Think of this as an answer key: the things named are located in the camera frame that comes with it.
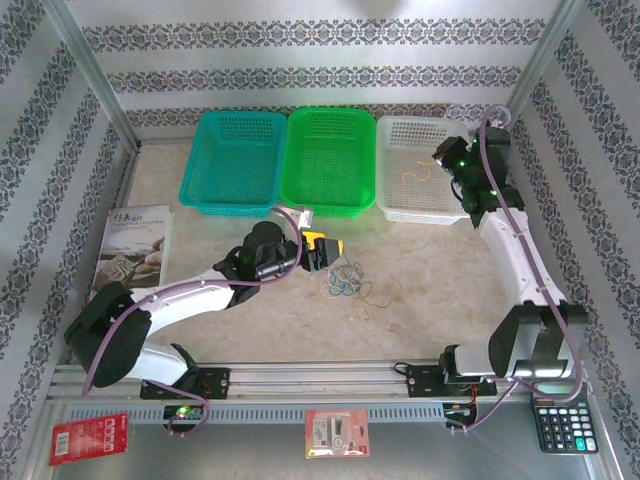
patterned wallpaper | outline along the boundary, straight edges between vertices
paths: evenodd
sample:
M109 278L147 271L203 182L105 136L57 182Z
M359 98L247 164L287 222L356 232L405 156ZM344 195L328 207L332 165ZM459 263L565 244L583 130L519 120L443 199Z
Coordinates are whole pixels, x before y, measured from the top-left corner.
M590 379L640 478L640 2L590 0L513 129L513 175L555 278L585 306Z
M0 1L0 479L19 477L131 158L42 6Z
M424 111L474 124L487 103L508 99L557 3L69 6L145 139L192 136L198 115L227 108L357 105L379 115Z

metal bracket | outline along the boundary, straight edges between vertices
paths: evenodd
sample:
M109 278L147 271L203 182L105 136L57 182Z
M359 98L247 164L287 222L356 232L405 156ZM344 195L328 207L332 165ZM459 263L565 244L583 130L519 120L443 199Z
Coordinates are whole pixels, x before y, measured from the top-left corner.
M190 393L206 400L226 400L230 376L231 370L228 368L201 367L196 377L195 387ZM188 397L167 392L145 381L140 387L140 398L143 400L190 400Z
M495 396L495 383L486 380L476 383L445 383L444 372L438 365L407 365L404 372L410 398L459 397L466 395L471 385L478 387L478 396Z

green basket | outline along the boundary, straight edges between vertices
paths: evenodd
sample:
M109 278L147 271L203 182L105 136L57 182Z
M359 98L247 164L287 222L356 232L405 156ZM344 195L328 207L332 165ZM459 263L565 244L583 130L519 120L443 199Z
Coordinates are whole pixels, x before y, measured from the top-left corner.
M314 215L355 217L376 198L376 122L363 110L302 108L289 117L280 198Z

marble floor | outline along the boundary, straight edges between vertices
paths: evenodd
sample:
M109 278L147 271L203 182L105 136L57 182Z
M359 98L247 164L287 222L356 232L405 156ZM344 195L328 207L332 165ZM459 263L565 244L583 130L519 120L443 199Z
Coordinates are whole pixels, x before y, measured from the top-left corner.
M189 144L143 146L128 200L172 205L167 282L221 260L258 221L207 217L180 204L189 151ZM391 301L387 308L319 295L327 274L300 268L243 305L197 315L152 340L179 343L199 362L436 358L451 343L486 342L507 312L491 253L469 220L392 223L374 206L355 219L316 217L313 228L344 239L349 260L372 283L367 301Z

